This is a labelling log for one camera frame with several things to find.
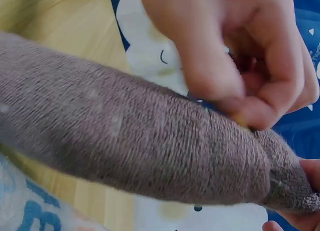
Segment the blue fabric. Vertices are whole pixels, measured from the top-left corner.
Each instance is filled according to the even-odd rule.
[[[120,0],[112,0],[116,12]],[[317,68],[320,62],[320,0],[294,0],[296,24],[302,35],[313,64]],[[125,50],[130,44],[123,37]],[[204,106],[214,109],[206,102]],[[306,159],[320,159],[320,101],[312,108],[303,108],[294,113],[285,115],[275,126],[274,130],[281,134],[288,144],[300,157]],[[269,220],[277,221],[285,231],[296,231],[281,216],[268,212]]]

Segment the wooden surface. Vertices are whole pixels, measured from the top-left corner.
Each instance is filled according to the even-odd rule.
[[[44,46],[129,71],[110,0],[0,0],[0,29]],[[7,150],[52,194],[112,231],[133,231],[129,194],[63,175]]]

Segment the white cloud print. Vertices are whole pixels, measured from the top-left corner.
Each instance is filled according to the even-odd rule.
[[[263,207],[246,203],[234,206],[204,206],[164,202],[137,196],[135,231],[258,231],[268,220]]]
[[[187,95],[176,47],[155,29],[141,0],[120,0],[116,18],[130,44],[126,56],[132,73]]]

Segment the skin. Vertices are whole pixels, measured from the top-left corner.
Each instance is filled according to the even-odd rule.
[[[314,189],[320,191],[320,159],[300,161],[311,185]],[[292,213],[279,213],[283,216],[292,226],[300,231],[320,231],[320,211],[311,215],[298,215]],[[279,224],[274,221],[266,222],[263,231],[284,231]]]
[[[250,128],[272,127],[319,98],[293,0],[142,0],[179,52],[185,82]],[[224,53],[226,44],[233,59]],[[242,70],[234,59],[247,64]]]

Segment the cartoon print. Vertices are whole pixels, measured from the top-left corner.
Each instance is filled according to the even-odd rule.
[[[141,0],[120,0],[116,18],[129,43],[126,55],[132,73],[187,95],[176,47],[153,26]]]
[[[318,77],[318,79],[320,79],[320,62],[316,66],[316,76]]]
[[[257,231],[268,220],[255,204],[200,206],[135,198],[135,231]]]
[[[0,154],[0,230],[107,231],[28,179]]]

